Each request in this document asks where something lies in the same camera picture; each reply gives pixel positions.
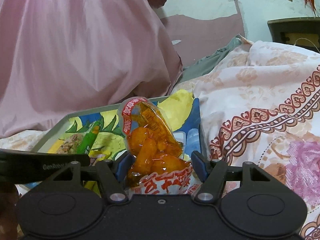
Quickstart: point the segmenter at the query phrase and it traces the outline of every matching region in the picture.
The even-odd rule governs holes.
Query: pink fabric
[[[181,60],[147,0],[0,0],[0,138],[171,91]]]

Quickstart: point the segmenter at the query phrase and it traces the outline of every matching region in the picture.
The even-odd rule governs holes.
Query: snack bag
[[[75,133],[66,139],[57,150],[57,153],[89,154],[101,127],[101,120],[93,122],[87,132]]]
[[[188,183],[192,173],[189,161],[179,157],[182,147],[173,136],[163,114],[154,104],[142,97],[129,98],[119,109],[119,125],[125,138],[127,150],[136,157],[136,161],[127,174],[127,183],[131,189],[145,189],[144,184],[152,183],[153,189],[144,190],[146,194],[177,194]],[[169,187],[164,183],[172,179]]]

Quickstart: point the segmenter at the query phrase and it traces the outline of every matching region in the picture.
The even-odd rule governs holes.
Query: wall
[[[251,41],[272,41],[267,25],[268,20],[290,17],[314,17],[310,5],[304,0],[238,0],[246,38]],[[315,0],[320,15],[320,0]],[[236,14],[234,0],[167,0],[161,10],[156,11],[160,18],[175,14],[194,19],[212,20]]]

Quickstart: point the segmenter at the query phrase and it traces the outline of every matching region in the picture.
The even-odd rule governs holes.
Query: silver bolt
[[[200,199],[201,201],[209,201],[213,199],[213,196],[212,194],[205,192],[205,193],[200,193],[198,195],[198,199]]]
[[[122,193],[113,193],[111,196],[110,196],[110,199],[113,200],[113,201],[123,201],[125,200],[125,195],[122,194]]]

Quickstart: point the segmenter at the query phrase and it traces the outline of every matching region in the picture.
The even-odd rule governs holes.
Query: cord
[[[310,41],[310,42],[313,44],[313,46],[315,46],[315,48],[317,49],[317,51],[318,51],[319,54],[320,54],[320,51],[319,51],[319,49],[317,48],[317,46],[316,46],[311,40],[308,40],[308,39],[306,39],[306,38],[299,38],[299,39],[297,39],[296,42],[294,43],[294,46],[296,46],[297,41],[298,41],[298,40],[301,40],[301,39]]]

